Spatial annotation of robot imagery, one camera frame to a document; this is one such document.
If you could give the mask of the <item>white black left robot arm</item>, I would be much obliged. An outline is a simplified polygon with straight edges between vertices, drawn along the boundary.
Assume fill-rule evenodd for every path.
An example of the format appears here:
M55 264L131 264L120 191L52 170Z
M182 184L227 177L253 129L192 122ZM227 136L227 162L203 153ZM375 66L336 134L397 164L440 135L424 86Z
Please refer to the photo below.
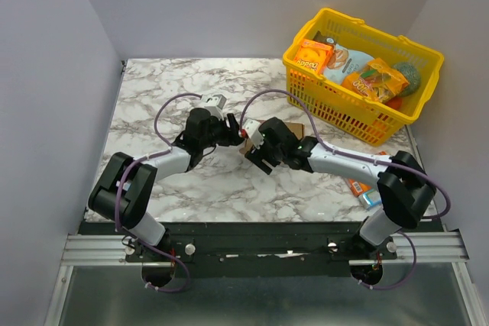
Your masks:
M117 152L112 155L93 188L88 207L115 223L143 244L153 261L163 260L170 250L170 235L147 211L154 183L194 169L209 148L237 147L244 139L233 114L218 118L207 108L194 108L184 130L170 149L138 159Z

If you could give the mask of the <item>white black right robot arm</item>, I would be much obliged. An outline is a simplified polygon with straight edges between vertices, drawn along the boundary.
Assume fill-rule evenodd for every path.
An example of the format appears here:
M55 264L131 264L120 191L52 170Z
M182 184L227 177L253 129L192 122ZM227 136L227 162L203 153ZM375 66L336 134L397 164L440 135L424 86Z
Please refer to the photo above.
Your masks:
M381 208L362 222L348 242L362 259L371 257L399 230L417 228L436 193L416 159L405 151L388 156L324 147L316 137L297 138L279 118L249 119L242 133L252 145L246 158L266 174L284 164L294 170L354 179L377 190Z

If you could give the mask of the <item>brown cardboard box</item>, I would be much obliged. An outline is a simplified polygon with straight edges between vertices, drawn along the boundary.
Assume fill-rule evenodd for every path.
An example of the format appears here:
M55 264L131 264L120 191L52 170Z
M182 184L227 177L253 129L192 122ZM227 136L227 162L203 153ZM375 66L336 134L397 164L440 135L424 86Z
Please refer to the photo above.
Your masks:
M298 138L298 139L300 140L300 142L301 142L301 140L302 140L302 139L303 139L303 137L304 137L304 128L303 128L303 125L302 125L302 124L297 124L297 123L288 123L288 122L284 122L284 123L285 123L285 124L286 124L286 126L287 126L287 127L288 127L288 128L289 128L289 129L290 129L290 130L291 130L291 131L292 131L292 132L293 132L293 133L294 133L296 136L297 136L297 138ZM300 168L300 169L295 169L295 170L301 170L301 169L303 169L303 167L304 167L304 159L303 159L303 158L301 158L301 157L299 156L299 154L298 154L298 152L299 152L299 147L300 147L300 143L299 143L299 146L297 147L297 149L296 149L296 151L295 151L295 155L301 159L301 161L302 161L302 166L301 166L301 168ZM242 153L243 155L245 155L245 154L246 154L246 153L247 153L249 150L250 150L250 149L247 149L247 148L245 147L245 143L244 143L244 147L242 147L242 148L240 149L240 153Z

